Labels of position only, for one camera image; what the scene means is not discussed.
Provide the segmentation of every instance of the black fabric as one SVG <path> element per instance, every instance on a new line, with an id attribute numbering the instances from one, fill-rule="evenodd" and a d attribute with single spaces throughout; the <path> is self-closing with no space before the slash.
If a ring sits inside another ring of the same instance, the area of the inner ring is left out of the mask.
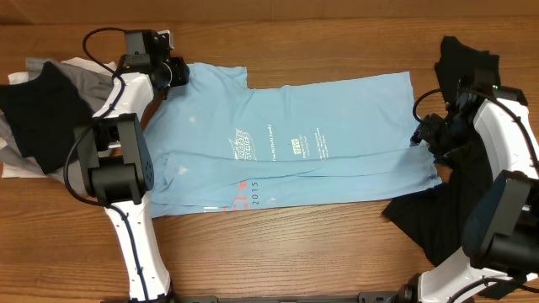
<path id="1" fill-rule="evenodd" d="M 77 89 L 50 62 L 35 80 L 0 86 L 0 109 L 21 154 L 34 157 L 44 174 L 64 166 L 74 126 L 92 119 Z"/>
<path id="2" fill-rule="evenodd" d="M 461 246 L 466 219 L 492 184 L 487 152 L 478 136 L 447 154 L 446 161 L 453 169 L 449 183 L 395 198 L 382 212 L 435 266 Z"/>
<path id="3" fill-rule="evenodd" d="M 474 50 L 461 44 L 456 37 L 452 36 L 444 37 L 440 51 L 441 58 L 435 64 L 435 70 L 446 102 L 455 102 L 459 80 L 476 69 L 494 72 L 496 85 L 501 85 L 498 55 L 490 55 L 488 51 Z"/>
<path id="4" fill-rule="evenodd" d="M 476 69 L 493 72 L 500 85 L 498 65 L 499 56 L 474 50 L 446 36 L 441 43 L 440 61 L 435 64 L 444 100 L 454 102 L 459 79 Z M 395 198 L 382 212 L 420 245 L 436 266 L 461 246 L 466 219 L 492 184 L 483 141 L 475 130 L 470 137 L 465 146 L 437 160 L 453 169 L 449 183 Z"/>

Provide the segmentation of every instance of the blue cloth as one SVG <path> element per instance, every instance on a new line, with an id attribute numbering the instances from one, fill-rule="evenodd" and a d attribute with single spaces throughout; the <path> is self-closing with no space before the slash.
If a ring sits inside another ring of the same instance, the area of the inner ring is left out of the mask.
<path id="1" fill-rule="evenodd" d="M 189 68 L 145 130 L 154 216 L 387 199 L 440 182 L 426 147 L 408 147 L 407 72 L 258 90 L 242 67 Z"/>

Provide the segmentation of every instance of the wire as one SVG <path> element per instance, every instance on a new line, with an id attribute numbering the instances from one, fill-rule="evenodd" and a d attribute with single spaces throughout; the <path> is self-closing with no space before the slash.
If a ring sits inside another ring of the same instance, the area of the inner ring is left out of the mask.
<path id="1" fill-rule="evenodd" d="M 520 120 L 520 117 L 517 116 L 515 113 L 513 113 L 513 111 L 511 109 L 507 108 L 507 106 L 502 104 L 495 97 L 492 97 L 492 96 L 489 96 L 489 95 L 487 95 L 485 93 L 480 93 L 480 92 L 477 92 L 477 91 L 474 91 L 474 90 L 468 89 L 468 88 L 461 88 L 460 90 L 465 92 L 465 93 L 473 93 L 473 94 L 476 94 L 477 96 L 479 96 L 481 98 L 487 99 L 488 101 L 490 101 L 490 102 L 496 104 L 498 107 L 500 107 L 505 113 L 507 113 L 513 119 L 513 121 L 519 126 L 520 132 L 524 136 L 524 140 L 526 141 L 526 145 L 528 146 L 528 151 L 530 153 L 531 162 L 533 164 L 533 167 L 536 169 L 537 175 L 539 176 L 539 160 L 537 160 L 536 149 L 533 147 L 533 143 L 531 141 L 530 134 L 528 133 L 528 130 L 525 128 L 525 126 L 522 124 L 522 121 Z"/>
<path id="2" fill-rule="evenodd" d="M 518 289 L 529 291 L 529 292 L 534 293 L 534 294 L 539 294 L 539 289 L 533 288 L 533 287 L 530 287 L 530 286 L 526 286 L 526 285 L 522 285 L 522 284 L 520 284 L 518 282 L 515 282 L 513 280 L 505 280 L 505 279 L 500 279 L 500 278 L 485 278 L 485 277 L 483 277 L 479 281 L 475 281 L 475 282 L 463 287 L 461 290 L 457 291 L 451 298 L 449 298 L 447 303 L 455 303 L 456 299 L 458 299 L 462 295 L 466 294 L 468 291 L 473 290 L 474 288 L 476 288 L 476 287 L 478 287 L 480 285 L 488 286 L 488 283 L 493 283 L 493 282 L 503 283 L 503 284 L 510 284 L 510 285 L 513 285 L 514 287 L 516 287 Z"/>
<path id="3" fill-rule="evenodd" d="M 115 212 L 120 215 L 121 219 L 125 223 L 125 228 L 127 229 L 127 233 L 129 234 L 129 241 L 131 242 L 131 250 L 133 251 L 133 258 L 135 259 L 135 266 L 136 266 L 136 274 L 141 278 L 141 284 L 142 284 L 142 292 L 144 293 L 144 299 L 146 302 L 148 302 L 148 289 L 146 287 L 146 280 L 144 280 L 144 275 L 142 274 L 142 267 L 141 262 L 138 259 L 138 253 L 136 252 L 136 245 L 135 245 L 135 237 L 133 236 L 133 230 L 131 229 L 131 225 L 129 224 L 129 221 L 127 220 L 127 215 L 124 214 L 121 209 L 114 205 L 109 205 L 107 208 L 114 210 Z"/>
<path id="4" fill-rule="evenodd" d="M 95 29 L 95 30 L 92 30 L 91 32 L 87 33 L 86 36 L 84 37 L 84 40 L 83 40 L 83 50 L 84 50 L 84 53 L 86 53 L 86 56 L 88 56 L 88 58 L 90 58 L 92 61 L 94 61 L 95 63 L 97 63 L 99 66 L 101 66 L 102 68 L 104 68 L 105 70 L 109 71 L 112 73 L 113 75 L 113 81 L 114 81 L 114 78 L 117 78 L 118 80 L 120 80 L 120 83 L 121 83 L 121 86 L 120 86 L 120 91 L 118 92 L 118 94 L 116 95 L 116 98 L 114 99 L 114 101 L 112 102 L 112 104 L 110 104 L 109 108 L 103 113 L 101 114 L 98 118 L 96 118 L 93 123 L 88 127 L 86 128 L 78 137 L 77 139 L 75 140 L 75 143 L 73 143 L 73 146 L 71 148 L 71 150 L 69 151 L 69 153 L 67 154 L 67 158 L 66 158 L 66 163 L 64 164 L 64 173 L 63 173 L 63 177 L 64 177 L 64 183 L 66 185 L 66 188 L 67 188 L 67 191 L 69 192 L 69 194 L 71 194 L 71 196 L 73 196 L 75 199 L 83 202 L 83 203 L 86 203 L 86 204 L 89 204 L 89 205 L 95 205 L 95 206 L 103 206 L 103 207 L 106 207 L 107 205 L 104 205 L 104 204 L 101 204 L 99 202 L 96 202 L 96 201 L 93 201 L 91 199 L 85 199 L 84 197 L 82 197 L 81 195 L 79 195 L 74 189 L 73 187 L 71 186 L 71 183 L 69 182 L 69 162 L 71 161 L 72 159 L 72 156 L 73 156 L 73 153 L 77 150 L 77 146 L 81 143 L 81 141 L 83 140 L 83 138 L 99 123 L 101 122 L 104 117 L 106 117 L 108 114 L 110 114 L 110 112 L 112 112 L 116 106 L 116 104 L 118 103 L 118 100 L 120 100 L 120 97 L 122 95 L 122 93 L 124 93 L 124 89 L 125 89 L 125 81 L 124 79 L 120 76 L 120 75 L 117 75 L 116 74 L 116 71 L 112 70 L 110 67 L 106 66 L 105 64 L 101 63 L 99 60 L 97 60 L 94 56 L 92 56 L 92 54 L 90 54 L 90 52 L 88 51 L 88 48 L 86 46 L 86 43 L 88 41 L 88 39 L 98 33 L 98 32 L 103 32 L 103 31 L 107 31 L 107 30 L 113 30 L 113 31 L 120 31 L 122 33 L 126 33 L 127 30 L 125 29 L 119 29 L 119 28 L 114 28 L 114 27 L 105 27 L 105 28 L 101 28 L 101 29 Z"/>
<path id="5" fill-rule="evenodd" d="M 64 173 L 63 173 L 63 177 L 64 177 L 64 183 L 66 184 L 66 188 L 67 188 L 67 191 L 69 191 L 69 193 L 71 194 L 71 196 L 73 196 L 75 199 L 83 202 L 83 203 L 86 203 L 86 204 L 89 204 L 89 205 L 96 205 L 96 206 L 103 206 L 103 207 L 106 207 L 108 209 L 111 209 L 111 210 L 114 210 L 115 212 L 118 213 L 118 215 L 120 215 L 121 219 L 124 221 L 125 223 L 125 228 L 127 229 L 127 233 L 129 234 L 129 240 L 131 242 L 131 250 L 133 252 L 133 258 L 135 259 L 135 265 L 136 265 L 136 273 L 138 274 L 138 276 L 140 277 L 141 279 L 141 284 L 142 284 L 142 291 L 144 293 L 144 299 L 145 299 L 145 302 L 148 302 L 149 299 L 148 299 L 148 290 L 147 290 L 147 285 L 146 285 L 146 280 L 144 280 L 144 275 L 142 274 L 142 267 L 141 267 L 141 263 L 140 263 L 140 260 L 138 258 L 138 253 L 136 251 L 136 244 L 135 244 L 135 237 L 133 236 L 133 230 L 131 229 L 131 225 L 129 224 L 129 221 L 127 220 L 127 215 L 124 214 L 123 211 L 121 211 L 118 207 L 114 206 L 114 205 L 105 205 L 105 204 L 101 204 L 99 202 L 96 202 L 96 201 L 92 201 L 91 199 L 85 199 L 84 197 L 80 196 L 79 194 L 77 194 L 77 192 L 73 189 L 73 187 L 71 186 L 71 184 L 69 183 L 69 162 L 71 161 L 71 158 L 73 156 L 73 153 L 75 152 L 75 150 L 77 150 L 77 146 L 81 143 L 81 141 L 83 140 L 83 138 L 91 131 L 93 130 L 93 128 L 99 123 L 101 122 L 107 115 L 109 115 L 115 108 L 116 104 L 118 103 L 118 101 L 120 100 L 122 94 L 124 93 L 124 90 L 125 90 L 125 81 L 124 79 L 116 73 L 116 71 L 112 70 L 111 68 L 109 68 L 108 66 L 106 66 L 105 64 L 101 63 L 99 60 L 97 60 L 94 56 L 92 56 L 92 54 L 90 54 L 90 52 L 88 51 L 88 48 L 86 46 L 86 43 L 88 42 L 88 39 L 96 34 L 96 33 L 99 33 L 99 32 L 103 32 L 103 31 L 109 31 L 109 30 L 112 30 L 112 31 L 120 31 L 122 33 L 126 33 L 127 30 L 126 29 L 120 29 L 120 28 L 115 28 L 115 27 L 105 27 L 105 28 L 100 28 L 100 29 L 95 29 L 95 30 L 92 30 L 91 32 L 87 33 L 86 36 L 84 36 L 84 40 L 83 40 L 83 50 L 84 50 L 84 53 L 86 54 L 86 56 L 88 56 L 88 58 L 90 58 L 92 61 L 94 61 L 95 63 L 97 63 L 99 66 L 101 66 L 102 68 L 104 68 L 105 70 L 109 71 L 112 73 L 112 80 L 114 81 L 115 78 L 117 78 L 118 80 L 120 80 L 120 91 L 118 92 L 118 94 L 116 95 L 115 99 L 113 100 L 113 102 L 110 104 L 109 108 L 104 112 L 102 113 L 98 118 L 96 118 L 95 120 L 93 120 L 93 123 L 87 127 L 86 129 L 84 129 L 84 131 L 77 137 L 77 139 L 75 140 L 75 142 L 73 143 L 73 146 L 71 148 L 71 150 L 69 151 L 69 153 L 67 154 L 67 158 L 66 158 L 66 163 L 64 165 Z"/>
<path id="6" fill-rule="evenodd" d="M 414 103 L 414 107 L 412 108 L 412 114 L 414 115 L 414 118 L 419 122 L 419 123 L 423 123 L 423 124 L 426 124 L 426 125 L 438 125 L 440 124 L 440 122 L 432 122 L 432 121 L 425 121 L 425 120 L 422 120 L 420 117 L 418 117 L 417 115 L 417 110 L 418 110 L 418 105 L 421 101 L 423 101 L 424 98 L 427 98 L 429 97 L 431 94 L 434 94 L 434 93 L 439 93 L 441 92 L 441 88 L 437 88 L 437 89 L 433 89 L 431 91 L 428 91 L 427 93 L 424 93 L 423 95 L 421 95 L 421 97 L 419 97 L 417 99 L 417 101 L 415 101 Z"/>

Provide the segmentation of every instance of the white cloth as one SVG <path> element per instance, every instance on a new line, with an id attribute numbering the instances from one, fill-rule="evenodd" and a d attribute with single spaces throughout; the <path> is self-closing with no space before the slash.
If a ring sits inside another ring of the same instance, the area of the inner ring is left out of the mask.
<path id="1" fill-rule="evenodd" d="M 101 66 L 99 66 L 99 64 L 95 63 L 94 61 L 90 61 L 86 59 L 75 57 L 69 60 L 62 61 L 62 63 L 71 64 L 73 66 L 79 66 L 92 72 L 98 72 L 104 75 L 110 75 L 110 72 L 105 70 Z M 111 68 L 113 71 L 116 70 L 116 63 L 114 62 L 105 64 L 105 65 Z M 9 79 L 9 84 L 11 85 L 28 82 L 28 72 L 14 72 L 8 75 L 8 79 Z M 2 142 L 5 142 L 5 140 L 2 138 L 0 138 L 0 140 L 1 140 L 0 148 L 2 148 L 3 147 Z M 3 170 L 2 170 L 2 178 L 46 178 L 46 176 L 42 176 L 37 173 L 31 173 L 20 167 L 15 167 L 15 166 L 4 163 Z"/>

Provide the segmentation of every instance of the wooden table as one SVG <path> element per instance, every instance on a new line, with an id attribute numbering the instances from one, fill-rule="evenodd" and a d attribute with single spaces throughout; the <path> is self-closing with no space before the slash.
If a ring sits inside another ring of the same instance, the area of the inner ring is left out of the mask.
<path id="1" fill-rule="evenodd" d="M 539 132 L 539 18 L 117 25 L 171 29 L 186 61 L 246 66 L 251 88 L 411 71 L 416 97 L 438 87 L 433 65 L 440 42 L 455 35 L 501 55 L 503 84 L 524 90 L 532 129 Z M 2 83 L 9 73 L 24 70 L 27 56 L 83 56 L 83 36 L 97 27 L 0 28 Z M 89 48 L 103 61 L 116 61 L 125 52 L 116 33 L 97 35 Z M 442 113 L 441 105 L 441 96 L 434 96 L 419 113 Z M 397 290 L 413 274 L 432 268 L 421 248 L 381 217 L 386 204 L 185 215 L 154 224 L 181 295 L 354 295 Z M 126 297 L 127 285 L 120 247 L 103 210 L 78 203 L 49 179 L 0 180 L 1 302 L 97 302 Z M 522 291 L 505 299 L 538 300 Z"/>

